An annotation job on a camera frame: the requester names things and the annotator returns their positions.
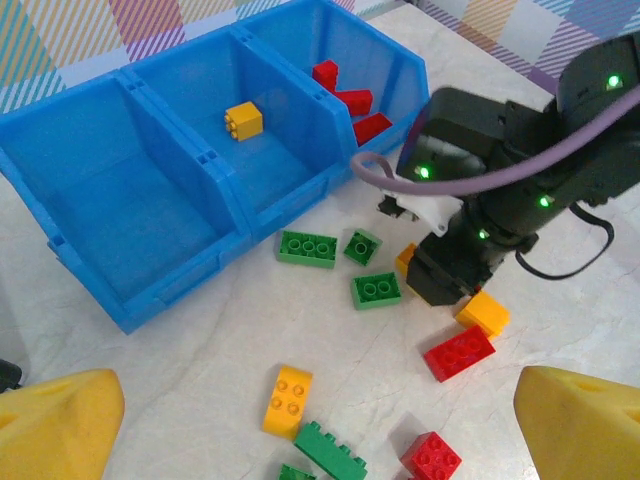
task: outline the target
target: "blue plastic bin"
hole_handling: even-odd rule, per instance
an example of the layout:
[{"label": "blue plastic bin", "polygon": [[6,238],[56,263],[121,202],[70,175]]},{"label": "blue plastic bin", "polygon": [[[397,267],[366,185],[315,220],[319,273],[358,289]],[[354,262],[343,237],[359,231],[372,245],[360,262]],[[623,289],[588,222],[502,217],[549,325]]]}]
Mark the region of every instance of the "blue plastic bin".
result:
[{"label": "blue plastic bin", "polygon": [[[311,78],[328,58],[393,122],[360,148]],[[1,116],[0,172],[129,333],[350,179],[356,151],[400,145],[427,99],[420,58],[328,0],[293,0]],[[224,112],[246,101],[264,132],[237,142]]]}]

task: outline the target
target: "red lego brick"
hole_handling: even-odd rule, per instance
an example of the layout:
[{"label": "red lego brick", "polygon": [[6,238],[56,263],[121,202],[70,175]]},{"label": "red lego brick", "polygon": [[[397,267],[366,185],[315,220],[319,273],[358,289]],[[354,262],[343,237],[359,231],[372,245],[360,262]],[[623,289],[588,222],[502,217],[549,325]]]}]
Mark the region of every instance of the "red lego brick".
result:
[{"label": "red lego brick", "polygon": [[400,459],[415,480],[448,480],[462,459],[435,432],[416,438]]},{"label": "red lego brick", "polygon": [[482,328],[476,325],[432,348],[424,359],[434,377],[444,382],[495,351]]},{"label": "red lego brick", "polygon": [[330,92],[336,91],[338,84],[338,65],[331,60],[325,60],[313,67],[313,79]]},{"label": "red lego brick", "polygon": [[356,115],[369,115],[371,104],[373,103],[371,90],[347,90],[344,92],[335,92],[335,95],[347,104],[349,114],[352,117]]},{"label": "red lego brick", "polygon": [[380,135],[391,125],[389,119],[380,112],[357,121],[353,124],[353,131],[356,134],[358,146],[364,145],[375,136]]}]

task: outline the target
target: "yellow lego brick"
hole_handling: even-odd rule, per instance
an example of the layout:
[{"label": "yellow lego brick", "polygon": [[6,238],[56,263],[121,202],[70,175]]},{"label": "yellow lego brick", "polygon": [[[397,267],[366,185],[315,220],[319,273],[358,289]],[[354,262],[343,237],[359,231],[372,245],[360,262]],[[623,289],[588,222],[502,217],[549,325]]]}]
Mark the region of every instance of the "yellow lego brick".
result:
[{"label": "yellow lego brick", "polygon": [[415,243],[410,243],[407,245],[400,255],[396,257],[396,268],[400,272],[403,278],[407,278],[407,272],[409,271],[409,262],[413,258],[413,253],[416,251]]},{"label": "yellow lego brick", "polygon": [[496,302],[488,293],[480,291],[456,315],[456,320],[465,328],[480,325],[489,340],[493,340],[509,323],[509,310]]},{"label": "yellow lego brick", "polygon": [[640,478],[640,389],[525,367],[514,407],[540,480]]},{"label": "yellow lego brick", "polygon": [[295,440],[312,378],[311,373],[286,365],[280,369],[262,424],[265,432]]},{"label": "yellow lego brick", "polygon": [[99,480],[122,416],[112,370],[91,370],[0,395],[2,480]]},{"label": "yellow lego brick", "polygon": [[262,113],[253,102],[246,102],[226,111],[227,131],[239,142],[262,133]]}]

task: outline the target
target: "marble surface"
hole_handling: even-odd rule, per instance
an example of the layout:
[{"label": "marble surface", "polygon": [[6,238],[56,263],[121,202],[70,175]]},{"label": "marble surface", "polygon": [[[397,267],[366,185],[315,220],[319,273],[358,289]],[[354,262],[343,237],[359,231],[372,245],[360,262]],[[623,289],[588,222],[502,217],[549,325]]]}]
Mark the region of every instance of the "marble surface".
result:
[{"label": "marble surface", "polygon": [[[410,5],[371,23],[425,58],[432,89],[449,84],[539,108],[548,101]],[[354,181],[292,228],[342,241],[350,229],[369,229],[385,241],[369,271],[389,268],[425,232],[377,213],[379,199]],[[369,479],[408,478],[398,454],[431,430],[463,458],[457,480],[535,479],[512,407],[523,366],[640,385],[639,206],[634,190],[599,209],[613,220],[616,242],[575,279],[544,282],[508,260],[487,288],[512,313],[497,353],[439,384],[420,354],[459,331],[450,308],[406,292],[397,307],[357,312],[348,282],[360,268],[343,258],[334,271],[281,264],[273,239],[127,337],[55,260],[0,179],[0,357],[23,365],[27,383],[97,367],[118,373],[127,406],[108,480],[266,480],[281,462],[321,473],[260,430],[282,363],[314,373],[306,419],[367,460]],[[541,237],[530,261],[552,272],[581,264],[604,241],[567,214]]]}]

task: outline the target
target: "bin compartment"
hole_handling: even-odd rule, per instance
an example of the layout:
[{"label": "bin compartment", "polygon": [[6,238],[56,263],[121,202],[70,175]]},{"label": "bin compartment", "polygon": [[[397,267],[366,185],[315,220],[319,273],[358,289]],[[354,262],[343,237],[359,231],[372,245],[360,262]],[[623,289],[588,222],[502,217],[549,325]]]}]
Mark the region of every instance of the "bin compartment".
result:
[{"label": "bin compartment", "polygon": [[315,65],[335,62],[337,90],[370,90],[371,112],[395,126],[389,136],[398,129],[406,135],[407,119],[412,122],[427,102],[422,59],[333,2],[294,0],[241,25],[309,77]]},{"label": "bin compartment", "polygon": [[[168,118],[202,149],[219,153],[246,204],[256,240],[291,222],[348,169],[355,144],[336,99],[268,60],[261,45],[224,29],[126,69]],[[225,111],[251,101],[264,131],[244,141],[226,130]]]},{"label": "bin compartment", "polygon": [[223,250],[248,249],[210,158],[135,96],[107,75],[0,121],[0,167],[47,212],[52,247],[71,245],[123,309],[202,252],[213,274]]}]

